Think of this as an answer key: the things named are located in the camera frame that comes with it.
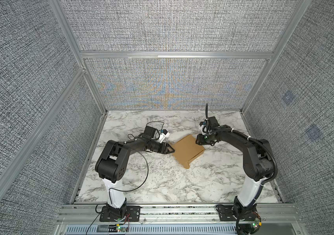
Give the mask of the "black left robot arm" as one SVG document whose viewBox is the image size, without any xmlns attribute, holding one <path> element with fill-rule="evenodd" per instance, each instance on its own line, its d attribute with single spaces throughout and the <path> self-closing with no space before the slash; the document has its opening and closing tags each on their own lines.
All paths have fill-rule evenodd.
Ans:
<svg viewBox="0 0 334 235">
<path fill-rule="evenodd" d="M 170 132 L 166 129 L 157 130 L 147 125 L 142 133 L 127 141 L 110 140 L 106 143 L 95 165 L 95 171 L 104 182 L 108 197 L 106 206 L 102 209 L 102 215 L 108 214 L 115 219 L 122 219 L 128 215 L 127 199 L 124 193 L 131 190 L 122 188 L 122 178 L 130 156 L 142 152 L 174 153 L 175 149 L 165 142 L 169 135 Z"/>
</svg>

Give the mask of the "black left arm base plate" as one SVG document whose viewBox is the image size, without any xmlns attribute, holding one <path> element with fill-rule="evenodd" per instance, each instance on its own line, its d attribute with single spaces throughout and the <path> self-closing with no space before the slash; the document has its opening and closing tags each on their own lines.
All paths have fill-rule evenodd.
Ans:
<svg viewBox="0 0 334 235">
<path fill-rule="evenodd" d="M 140 206 L 123 206 L 121 208 L 113 208 L 109 205 L 103 206 L 99 221 L 100 222 L 121 222 L 128 219 L 130 222 L 139 222 Z"/>
</svg>

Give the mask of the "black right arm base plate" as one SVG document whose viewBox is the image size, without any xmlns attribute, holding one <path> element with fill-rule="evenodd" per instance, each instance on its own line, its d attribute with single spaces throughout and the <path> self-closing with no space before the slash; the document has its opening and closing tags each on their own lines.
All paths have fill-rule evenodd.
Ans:
<svg viewBox="0 0 334 235">
<path fill-rule="evenodd" d="M 220 221 L 236 222 L 239 216 L 239 221 L 261 221 L 261 217 L 257 211 L 257 204 L 254 204 L 248 210 L 246 210 L 246 207 L 243 207 L 241 204 L 218 204 L 215 206 L 215 210 L 218 212 Z"/>
</svg>

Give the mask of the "brown cardboard box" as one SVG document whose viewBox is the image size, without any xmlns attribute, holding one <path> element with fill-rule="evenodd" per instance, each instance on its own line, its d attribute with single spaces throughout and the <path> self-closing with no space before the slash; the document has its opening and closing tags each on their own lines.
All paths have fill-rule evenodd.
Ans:
<svg viewBox="0 0 334 235">
<path fill-rule="evenodd" d="M 190 168 L 190 164 L 200 157 L 205 148 L 196 144 L 196 138 L 188 135 L 172 146 L 175 149 L 173 156 L 185 169 Z"/>
</svg>

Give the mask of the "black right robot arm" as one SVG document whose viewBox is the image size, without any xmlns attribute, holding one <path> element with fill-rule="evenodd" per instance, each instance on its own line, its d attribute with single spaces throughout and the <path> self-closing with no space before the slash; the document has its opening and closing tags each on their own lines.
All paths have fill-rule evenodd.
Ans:
<svg viewBox="0 0 334 235">
<path fill-rule="evenodd" d="M 242 219 L 248 212 L 256 210 L 256 201 L 264 185 L 277 176 L 278 168 L 270 144 L 267 140 L 254 139 L 228 125 L 220 125 L 215 117 L 207 117 L 200 122 L 199 128 L 201 133 L 197 135 L 197 145 L 214 146 L 226 142 L 242 152 L 246 177 L 232 207 L 233 216 Z"/>
</svg>

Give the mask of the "aluminium enclosure frame bars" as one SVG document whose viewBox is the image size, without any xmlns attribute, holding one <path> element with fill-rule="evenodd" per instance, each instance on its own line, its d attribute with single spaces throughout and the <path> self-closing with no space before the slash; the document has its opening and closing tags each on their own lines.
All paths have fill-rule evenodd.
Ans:
<svg viewBox="0 0 334 235">
<path fill-rule="evenodd" d="M 309 1 L 296 1 L 270 50 L 191 50 L 177 29 L 147 37 L 140 48 L 83 50 L 62 1 L 0 1 L 0 201 L 24 166 L 39 138 L 56 118 L 81 78 L 87 79 L 99 110 L 106 106 L 87 70 L 88 58 L 267 59 L 275 62 Z"/>
</svg>

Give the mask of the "aluminium front rail frame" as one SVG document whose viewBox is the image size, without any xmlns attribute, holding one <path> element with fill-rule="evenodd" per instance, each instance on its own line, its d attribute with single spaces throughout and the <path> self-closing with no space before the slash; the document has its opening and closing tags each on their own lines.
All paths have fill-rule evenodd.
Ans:
<svg viewBox="0 0 334 235">
<path fill-rule="evenodd" d="M 133 203 L 124 219 L 101 221 L 99 203 L 64 205 L 54 235 L 235 235 L 235 219 L 220 220 L 216 203 Z M 260 203 L 258 235 L 307 235 L 293 204 Z"/>
</svg>

